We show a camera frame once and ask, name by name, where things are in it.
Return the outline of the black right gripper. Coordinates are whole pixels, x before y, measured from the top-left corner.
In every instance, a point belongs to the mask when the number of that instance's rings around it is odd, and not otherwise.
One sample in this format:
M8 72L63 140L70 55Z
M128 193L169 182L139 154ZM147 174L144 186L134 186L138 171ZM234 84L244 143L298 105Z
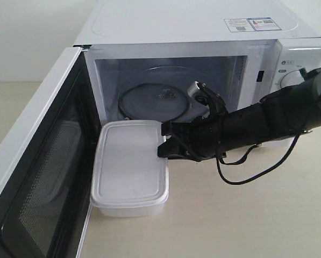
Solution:
M204 161L216 152L230 150L230 115L198 118L189 123L166 121L161 124L161 135L173 140L162 143L157 150L160 158Z

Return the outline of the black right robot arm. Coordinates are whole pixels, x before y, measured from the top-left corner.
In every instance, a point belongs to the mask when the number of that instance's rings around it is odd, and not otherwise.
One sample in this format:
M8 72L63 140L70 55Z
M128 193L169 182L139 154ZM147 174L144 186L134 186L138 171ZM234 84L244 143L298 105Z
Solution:
M189 95L209 107L207 117L189 123L166 121L161 134L169 138L158 157L204 161L216 154L263 142L292 138L321 126L321 68L300 69L304 81L264 96L243 109L228 112L223 99L195 81Z

